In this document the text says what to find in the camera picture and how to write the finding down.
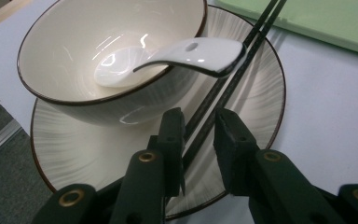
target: saucer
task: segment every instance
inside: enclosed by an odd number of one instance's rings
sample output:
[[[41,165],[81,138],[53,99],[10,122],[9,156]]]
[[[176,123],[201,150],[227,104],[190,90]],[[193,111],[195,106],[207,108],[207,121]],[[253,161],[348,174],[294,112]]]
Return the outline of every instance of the saucer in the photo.
[[[252,29],[248,21],[218,7],[208,7],[207,36],[243,41]],[[174,107],[189,121],[216,79],[199,75],[194,86]],[[244,74],[226,108],[240,115],[260,148],[269,148],[279,130],[285,102],[282,66],[265,41]],[[135,152],[146,149],[158,134],[160,118],[129,127],[102,127],[73,119],[42,100],[36,100],[31,129],[34,160],[52,189],[86,183],[101,189],[121,178]],[[213,149],[213,132],[186,173],[186,195],[172,198],[167,218],[200,210],[225,190]]]

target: chopstick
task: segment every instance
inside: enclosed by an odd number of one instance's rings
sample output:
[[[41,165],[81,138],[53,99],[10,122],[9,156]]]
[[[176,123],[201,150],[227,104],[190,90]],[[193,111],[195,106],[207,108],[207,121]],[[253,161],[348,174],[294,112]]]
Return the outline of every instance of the chopstick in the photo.
[[[251,45],[252,41],[255,39],[256,35],[259,33],[260,28],[266,21],[267,17],[269,16],[272,9],[275,7],[275,4],[278,0],[271,0],[267,7],[264,9],[263,13],[261,14],[260,18],[255,23],[254,27],[252,28],[251,32],[246,36],[245,40],[242,42],[247,48]],[[184,135],[185,142],[189,140],[191,135],[196,131],[197,127],[199,126],[202,118],[205,116],[206,112],[208,111],[209,107],[212,105],[212,102],[219,94],[219,92],[223,89],[224,85],[228,81],[228,78],[217,79],[213,84],[211,90],[202,100],[201,104],[197,108],[194,115],[188,121],[186,125],[186,132]]]
[[[248,52],[248,55],[242,64],[242,66],[237,70],[231,81],[228,83],[226,89],[224,90],[223,94],[220,96],[219,100],[217,101],[216,105],[213,108],[213,111],[208,116],[204,124],[202,125],[200,131],[197,133],[196,137],[194,138],[193,142],[191,143],[190,147],[186,151],[185,155],[183,156],[183,167],[184,172],[187,171],[189,168],[191,162],[194,160],[194,158],[197,156],[197,153],[200,151],[201,146],[203,145],[205,139],[209,135],[209,132],[211,131],[212,127],[214,126],[214,111],[216,108],[224,107],[229,98],[231,97],[232,93],[235,91],[236,87],[241,81],[241,78],[243,77],[243,74],[245,73],[246,69],[252,62],[252,59],[257,54],[257,51],[260,49],[263,41],[265,40],[273,22],[277,19],[279,13],[281,12],[284,4],[286,3],[286,0],[281,0],[279,4],[275,7],[277,0],[271,0],[266,9],[264,10],[263,14],[260,16],[260,19],[255,24],[254,28],[252,29],[251,33],[248,34],[246,39],[244,40],[244,44],[246,46],[250,46],[252,41],[257,36],[257,39],[255,40],[254,44],[252,45],[251,49]],[[266,24],[264,25],[261,32],[259,32],[259,29],[263,25],[265,19],[270,14],[270,11],[275,7],[273,10],[271,16],[268,18]],[[200,121],[202,120],[203,116],[211,106],[214,98],[217,96],[217,94],[223,89],[223,86],[225,85],[227,79],[218,79],[215,84],[213,85],[212,89],[208,93],[208,95],[205,97],[205,99],[200,104],[199,108],[193,115],[193,117],[190,119],[188,124],[186,125],[186,134],[184,136],[185,142],[187,142],[190,138],[190,136],[195,132],[197,126],[200,124]]]

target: ceramic spoon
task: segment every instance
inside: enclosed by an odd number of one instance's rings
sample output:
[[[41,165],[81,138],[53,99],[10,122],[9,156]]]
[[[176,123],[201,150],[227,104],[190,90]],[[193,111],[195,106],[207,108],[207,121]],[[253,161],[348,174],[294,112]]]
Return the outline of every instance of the ceramic spoon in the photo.
[[[142,80],[139,70],[150,65],[187,67],[211,77],[226,77],[241,60],[246,47],[225,38],[199,37],[186,39],[150,54],[142,47],[119,49],[97,67],[96,83],[105,87],[127,87]]]

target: spoon handle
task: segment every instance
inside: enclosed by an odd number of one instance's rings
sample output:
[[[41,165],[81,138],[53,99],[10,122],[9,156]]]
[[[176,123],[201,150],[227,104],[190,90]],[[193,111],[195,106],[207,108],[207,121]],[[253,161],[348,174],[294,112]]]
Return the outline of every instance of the spoon handle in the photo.
[[[179,41],[151,55],[136,72],[152,64],[188,67],[211,77],[226,77],[246,55],[241,42],[225,38],[199,37]]]

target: white table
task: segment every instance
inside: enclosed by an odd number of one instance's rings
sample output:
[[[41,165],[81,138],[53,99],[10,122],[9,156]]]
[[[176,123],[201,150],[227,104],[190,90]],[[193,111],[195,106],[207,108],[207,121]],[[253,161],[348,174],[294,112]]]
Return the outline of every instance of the white table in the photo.
[[[17,54],[30,26],[54,2],[34,0],[0,23],[0,104],[27,133],[35,98],[19,80]],[[287,87],[272,148],[329,192],[358,183],[358,53],[282,29],[273,29],[268,38],[281,58]],[[246,198],[228,196],[172,223],[241,223],[250,217]]]

